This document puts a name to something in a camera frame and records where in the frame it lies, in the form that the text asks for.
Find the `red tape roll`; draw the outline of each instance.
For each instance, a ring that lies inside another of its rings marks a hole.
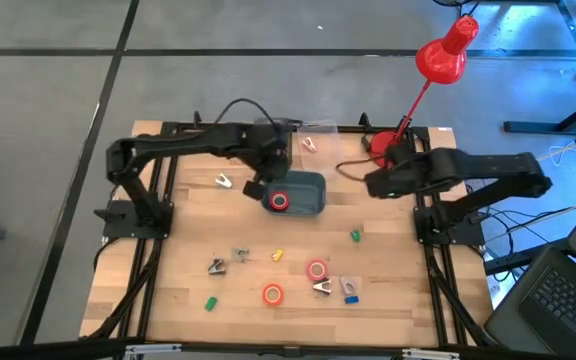
[[[314,269],[316,268],[321,268],[321,274],[315,275]],[[326,263],[321,260],[313,260],[308,263],[308,266],[306,267],[306,274],[312,281],[323,280],[326,276],[328,276],[328,267],[326,267]]]
[[[275,300],[270,300],[268,297],[268,293],[272,290],[277,291],[278,295]],[[268,284],[264,287],[264,291],[261,293],[261,297],[268,306],[279,306],[284,301],[284,291],[281,289],[281,286],[277,284]]]
[[[288,194],[286,194],[283,191],[273,193],[272,196],[270,197],[270,207],[272,207],[275,211],[286,210],[288,208],[289,203],[290,201],[288,199]]]

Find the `wooden tabletop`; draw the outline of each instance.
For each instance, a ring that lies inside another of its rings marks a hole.
[[[133,134],[158,134],[161,122],[137,121]],[[455,147],[449,128],[430,128],[433,147]],[[366,158],[359,134],[340,134],[342,160]],[[301,169],[293,141],[293,170]],[[348,167],[362,176],[375,168],[366,163]],[[215,185],[219,173],[233,182],[232,189]],[[142,173],[142,180],[150,169]],[[157,341],[223,342],[302,345],[434,346],[429,281],[422,247],[417,243],[412,208],[414,196],[396,200],[371,199],[365,185],[333,176],[327,180],[327,204],[315,218],[277,216],[241,192],[252,171],[236,159],[211,155],[179,158],[172,199],[174,222],[164,241],[147,338]],[[165,171],[160,180],[165,181]],[[442,194],[457,198],[463,185]],[[361,242],[351,240],[353,229]],[[136,241],[122,239],[101,255],[81,335],[96,330],[123,296]],[[233,247],[250,250],[249,260],[232,259]],[[271,254],[284,250],[278,262]],[[213,257],[226,259],[225,276],[209,276]],[[492,312],[481,258],[466,247],[452,247],[461,300],[473,318],[483,324]],[[332,294],[312,289],[306,277],[309,260],[328,266]],[[339,277],[352,277],[359,286],[359,303],[346,305]],[[283,287],[283,304],[270,308],[262,302],[268,283]],[[214,296],[215,308],[204,305]],[[454,341],[448,302],[444,313],[449,338]],[[138,317],[140,300],[133,310]],[[136,321],[130,334],[136,333]]]

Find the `gray container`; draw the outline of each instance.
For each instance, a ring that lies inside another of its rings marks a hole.
[[[288,196],[288,208],[276,211],[270,206],[270,197],[276,192]],[[326,206],[326,179],[320,173],[288,171],[283,180],[266,186],[262,206],[273,214],[293,216],[316,216]]]

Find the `gray floor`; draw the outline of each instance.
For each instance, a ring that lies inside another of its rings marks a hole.
[[[21,6],[0,0],[0,46],[113,48],[128,3],[33,0]],[[576,21],[576,0],[567,4]],[[455,16],[430,0],[142,0],[128,48],[413,49],[442,36]],[[575,49],[554,5],[486,2],[476,16],[481,34],[474,49]],[[9,231],[0,241],[0,345],[18,334],[109,62],[0,58],[0,222]],[[105,205],[110,190],[105,147],[129,134],[135,120],[188,120],[194,110],[211,119],[245,96],[275,116],[354,124],[366,111],[374,123],[393,124],[422,83],[411,58],[124,58],[38,341],[77,336],[102,228],[92,210]],[[453,127],[458,146],[472,153],[540,156],[572,138],[506,134],[501,123],[557,122],[575,109],[576,58],[471,59],[458,84],[431,87],[415,122]],[[257,116],[242,105],[226,120]],[[542,166],[555,183],[547,195],[496,207],[537,213],[576,203],[576,152],[566,153],[559,167],[549,160]],[[576,213],[535,230],[555,240],[575,223]],[[503,232],[494,222],[484,230],[487,238]],[[515,240],[517,250],[540,243],[523,231]],[[489,247],[496,254],[508,251],[505,239]]]

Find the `blue block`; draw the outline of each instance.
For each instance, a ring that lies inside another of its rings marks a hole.
[[[359,296],[347,296],[346,304],[356,304],[359,302]]]

